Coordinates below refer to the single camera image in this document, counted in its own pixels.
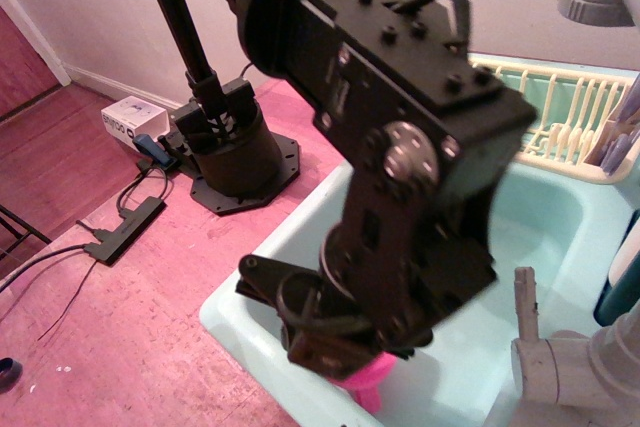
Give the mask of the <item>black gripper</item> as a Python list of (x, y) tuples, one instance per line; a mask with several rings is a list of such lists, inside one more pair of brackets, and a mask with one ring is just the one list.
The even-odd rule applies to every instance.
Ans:
[(288, 360), (331, 380), (343, 381), (384, 353), (408, 360), (415, 349), (382, 346), (378, 332), (342, 292), (348, 272), (336, 256), (321, 254), (316, 271), (248, 254), (239, 262), (236, 292), (276, 311)]

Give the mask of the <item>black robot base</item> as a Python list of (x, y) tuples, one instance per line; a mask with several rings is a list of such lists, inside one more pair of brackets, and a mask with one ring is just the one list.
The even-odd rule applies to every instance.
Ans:
[(298, 142), (269, 129), (246, 79), (189, 85), (193, 97), (160, 143), (192, 179), (191, 198), (218, 216), (268, 205), (300, 174)]

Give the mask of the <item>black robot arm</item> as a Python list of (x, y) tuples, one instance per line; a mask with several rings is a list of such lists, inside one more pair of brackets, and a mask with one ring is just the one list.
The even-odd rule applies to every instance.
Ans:
[(242, 48), (287, 81), (352, 166), (319, 267), (244, 257), (240, 294), (274, 308), (288, 359), (343, 380), (496, 278), (491, 203), (536, 111), (468, 59), (469, 0), (226, 0)]

